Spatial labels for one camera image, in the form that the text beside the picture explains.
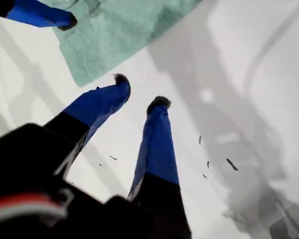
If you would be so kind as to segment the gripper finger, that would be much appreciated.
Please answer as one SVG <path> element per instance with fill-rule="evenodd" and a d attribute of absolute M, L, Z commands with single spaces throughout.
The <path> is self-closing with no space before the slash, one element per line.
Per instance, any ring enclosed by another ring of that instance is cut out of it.
<path fill-rule="evenodd" d="M 50 7 L 38 0 L 0 0 L 0 17 L 36 27 L 57 27 L 62 31 L 78 23 L 71 12 Z"/>
<path fill-rule="evenodd" d="M 123 74 L 114 75 L 115 83 L 89 90 L 44 125 L 45 148 L 69 153 L 81 151 L 105 121 L 129 99 L 131 85 Z"/>
<path fill-rule="evenodd" d="M 128 199 L 155 222 L 157 239 L 189 239 L 171 135 L 171 101 L 157 96 L 147 108 L 135 175 Z"/>

